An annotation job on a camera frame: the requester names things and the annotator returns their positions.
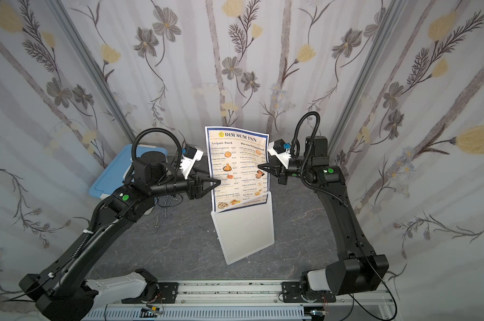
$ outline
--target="floral wallpaper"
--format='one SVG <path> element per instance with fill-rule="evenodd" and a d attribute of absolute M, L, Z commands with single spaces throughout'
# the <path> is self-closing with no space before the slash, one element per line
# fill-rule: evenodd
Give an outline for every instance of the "floral wallpaper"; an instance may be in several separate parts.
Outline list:
<path fill-rule="evenodd" d="M 88 189 L 129 143 L 98 92 L 45 3 L 0 1 L 0 319 L 39 318 L 3 301 L 88 226 Z"/>
<path fill-rule="evenodd" d="M 309 110 L 330 137 L 389 4 L 65 2 L 134 132 L 164 127 L 202 148 L 214 125 L 289 140 Z"/>
<path fill-rule="evenodd" d="M 406 3 L 335 151 L 401 317 L 484 320 L 484 1 Z"/>

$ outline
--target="blue lid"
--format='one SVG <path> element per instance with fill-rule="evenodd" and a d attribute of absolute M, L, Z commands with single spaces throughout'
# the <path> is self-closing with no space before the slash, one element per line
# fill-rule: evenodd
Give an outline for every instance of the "blue lid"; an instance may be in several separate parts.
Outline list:
<path fill-rule="evenodd" d="M 162 147 L 153 147 L 149 145 L 137 146 L 137 157 L 140 157 L 146 151 L 159 151 L 166 157 L 167 150 Z M 124 146 L 120 153 L 112 160 L 110 165 L 101 173 L 97 180 L 92 184 L 88 193 L 93 197 L 100 197 L 101 194 L 111 195 L 123 183 L 124 173 L 127 172 L 131 165 L 131 144 Z"/>

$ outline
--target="gray flower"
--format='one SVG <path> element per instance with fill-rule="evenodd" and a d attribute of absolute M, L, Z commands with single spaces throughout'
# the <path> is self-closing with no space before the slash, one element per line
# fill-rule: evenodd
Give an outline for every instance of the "gray flower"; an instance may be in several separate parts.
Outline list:
<path fill-rule="evenodd" d="M 148 51 L 152 56 L 156 56 L 155 46 L 158 44 L 158 39 L 155 38 L 151 29 L 141 29 L 138 27 L 136 38 L 140 43 L 133 46 L 133 49 L 138 51 L 139 56 L 145 57 Z"/>
<path fill-rule="evenodd" d="M 240 80 L 245 84 L 244 91 L 248 90 L 249 88 L 252 88 L 253 91 L 258 91 L 258 87 L 260 86 L 260 84 L 257 84 L 255 82 L 257 79 L 258 78 L 254 74 L 254 71 L 245 72 L 244 75 L 242 76 L 242 79 Z"/>
<path fill-rule="evenodd" d="M 410 198 L 410 192 L 408 191 L 408 185 L 405 185 L 405 184 L 397 185 L 395 192 L 401 194 L 405 199 Z"/>
<path fill-rule="evenodd" d="M 340 150 L 340 154 L 336 155 L 336 162 L 338 164 L 342 164 L 343 162 L 345 162 L 345 156 L 346 154 L 344 153 L 344 150 Z"/>
<path fill-rule="evenodd" d="M 69 107 L 68 99 L 72 98 L 71 90 L 69 88 L 62 89 L 62 83 L 55 77 L 53 77 L 52 82 L 47 83 L 46 90 L 48 95 L 54 97 L 54 104 L 56 106 L 60 106 L 60 104 L 62 104 L 65 108 Z"/>
<path fill-rule="evenodd" d="M 374 41 L 374 37 L 378 33 L 379 26 L 383 20 L 383 16 L 385 16 L 386 11 L 387 10 L 385 8 L 381 8 L 378 13 L 374 15 L 375 24 L 367 25 L 365 27 L 365 31 L 363 32 L 364 37 L 372 37 L 372 40 Z"/>
<path fill-rule="evenodd" d="M 176 22 L 178 22 L 178 16 L 171 9 L 163 8 L 162 10 L 159 6 L 155 6 L 153 14 L 160 21 L 153 23 L 155 33 L 157 35 L 165 34 L 169 41 L 175 42 L 176 37 L 174 35 L 181 35 L 180 28 L 175 26 Z"/>
<path fill-rule="evenodd" d="M 90 93 L 85 93 L 85 89 L 82 86 L 76 85 L 72 92 L 74 93 L 74 100 L 76 100 L 77 103 L 82 103 L 85 110 L 88 108 L 88 103 L 94 105 L 92 95 Z"/>
<path fill-rule="evenodd" d="M 358 47 L 362 43 L 362 31 L 353 30 L 351 28 L 345 33 L 341 40 L 343 43 L 340 46 L 334 46 L 332 48 L 333 58 L 338 58 L 342 53 L 348 58 L 351 55 L 351 52 L 353 52 L 353 48 Z"/>
<path fill-rule="evenodd" d="M 222 70 L 222 74 L 227 74 L 229 80 L 232 80 L 234 76 L 240 77 L 242 75 L 242 68 L 237 68 L 239 65 L 237 57 L 226 57 L 222 61 L 222 65 L 225 67 Z"/>
<path fill-rule="evenodd" d="M 390 131 L 388 135 L 389 139 L 394 139 L 399 137 L 399 132 L 397 131 L 398 126 L 402 126 L 402 120 L 404 118 L 404 113 L 401 114 L 398 110 L 388 115 L 388 124 L 385 126 L 386 131 Z"/>
<path fill-rule="evenodd" d="M 399 86 L 399 82 L 397 81 L 390 85 L 388 92 L 383 95 L 383 98 L 385 98 L 383 108 L 390 108 L 392 110 L 396 109 L 396 107 L 399 106 L 397 98 L 401 96 L 403 89 L 404 86 Z"/>

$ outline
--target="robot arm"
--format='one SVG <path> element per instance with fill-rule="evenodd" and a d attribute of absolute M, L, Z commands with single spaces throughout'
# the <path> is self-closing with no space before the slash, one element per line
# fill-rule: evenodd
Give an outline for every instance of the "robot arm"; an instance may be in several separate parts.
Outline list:
<path fill-rule="evenodd" d="M 98 204 L 89 227 L 69 249 L 41 273 L 21 279 L 20 288 L 50 320 L 81 320 L 91 309 L 107 303 L 126 298 L 149 301 L 160 293 L 157 279 L 144 269 L 106 280 L 85 279 L 112 243 L 155 205 L 155 197 L 187 193 L 189 199 L 196 199 L 220 185 L 220 180 L 190 174 L 196 155 L 202 151 L 188 145 L 182 150 L 170 132 L 157 132 L 167 133 L 176 142 L 176 171 L 160 152 L 149 151 L 136 157 L 136 146 L 144 136 L 139 135 L 132 148 L 133 176 L 133 170 L 129 170 L 125 184 Z M 182 153 L 189 159 L 183 167 Z M 205 182 L 213 184 L 203 187 Z"/>
<path fill-rule="evenodd" d="M 318 122 L 318 113 L 309 112 L 302 120 L 308 116 L 316 116 Z M 258 166 L 276 176 L 279 184 L 286 185 L 288 177 L 300 178 L 317 194 L 328 215 L 339 261 L 329 264 L 325 270 L 304 273 L 308 282 L 303 292 L 329 290 L 340 295 L 374 291 L 388 270 L 387 258 L 377 255 L 365 237 L 349 202 L 344 175 L 338 166 L 329 165 L 327 139 L 315 136 L 315 132 L 316 128 L 306 138 L 307 148 L 302 158 L 292 157 L 292 146 L 277 140 L 269 144 L 269 162 Z"/>

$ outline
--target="flower pattern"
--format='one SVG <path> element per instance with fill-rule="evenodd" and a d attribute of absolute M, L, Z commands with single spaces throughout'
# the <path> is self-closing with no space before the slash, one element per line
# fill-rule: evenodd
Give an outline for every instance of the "flower pattern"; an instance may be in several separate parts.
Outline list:
<path fill-rule="evenodd" d="M 257 84 L 255 81 L 258 78 L 254 74 L 254 71 L 252 72 L 245 72 L 244 75 L 242 76 L 242 81 L 244 85 L 244 91 L 249 90 L 249 88 L 252 88 L 253 91 L 258 91 L 258 87 L 260 87 L 260 84 Z"/>
<path fill-rule="evenodd" d="M 396 109 L 399 106 L 399 102 L 397 102 L 397 98 L 400 97 L 404 86 L 399 86 L 399 82 L 394 82 L 388 88 L 388 92 L 383 95 L 385 101 L 383 102 L 383 108 L 390 108 L 392 110 Z"/>
<path fill-rule="evenodd" d="M 383 16 L 385 16 L 385 12 L 387 10 L 385 8 L 381 8 L 375 15 L 374 15 L 374 22 L 375 24 L 367 25 L 365 27 L 365 31 L 363 31 L 363 36 L 366 38 L 372 37 L 374 41 L 374 37 L 378 33 L 379 26 L 383 21 Z"/>
<path fill-rule="evenodd" d="M 389 139 L 394 139 L 399 137 L 399 132 L 397 127 L 402 126 L 402 121 L 404 119 L 404 114 L 401 114 L 398 110 L 388 115 L 388 124 L 385 126 L 385 131 L 390 131 L 388 135 Z"/>
<path fill-rule="evenodd" d="M 87 109 L 89 104 L 94 105 L 92 94 L 85 93 L 85 89 L 82 86 L 76 85 L 72 92 L 74 93 L 74 100 L 77 103 L 82 103 L 83 108 Z"/>
<path fill-rule="evenodd" d="M 333 58 L 338 58 L 339 55 L 344 54 L 346 58 L 351 55 L 354 47 L 358 47 L 362 43 L 362 31 L 349 29 L 345 35 L 341 38 L 342 44 L 339 46 L 334 46 L 331 50 L 333 51 Z"/>
<path fill-rule="evenodd" d="M 178 16 L 169 8 L 163 8 L 155 6 L 153 11 L 155 18 L 160 22 L 153 23 L 153 29 L 157 35 L 165 35 L 170 42 L 175 42 L 176 37 L 174 35 L 181 35 L 181 29 L 176 27 L 178 22 Z"/>
<path fill-rule="evenodd" d="M 226 57 L 222 61 L 222 65 L 225 68 L 222 70 L 222 74 L 227 74 L 229 80 L 232 80 L 233 77 L 240 77 L 242 75 L 242 68 L 237 68 L 239 65 L 237 57 Z"/>
<path fill-rule="evenodd" d="M 484 125 L 472 127 L 449 141 L 468 154 L 484 154 Z"/>
<path fill-rule="evenodd" d="M 300 63 L 305 63 L 315 57 L 315 54 L 315 51 L 310 45 L 303 45 L 297 53 L 296 60 Z"/>
<path fill-rule="evenodd" d="M 68 99 L 72 98 L 72 93 L 69 88 L 62 89 L 62 83 L 53 77 L 53 80 L 46 84 L 46 90 L 48 95 L 54 97 L 54 104 L 60 106 L 64 105 L 65 108 L 69 107 Z"/>
<path fill-rule="evenodd" d="M 151 29 L 137 28 L 137 40 L 140 41 L 138 45 L 133 46 L 139 56 L 145 57 L 149 52 L 152 56 L 156 56 L 155 46 L 158 44 L 158 39 L 155 38 Z"/>

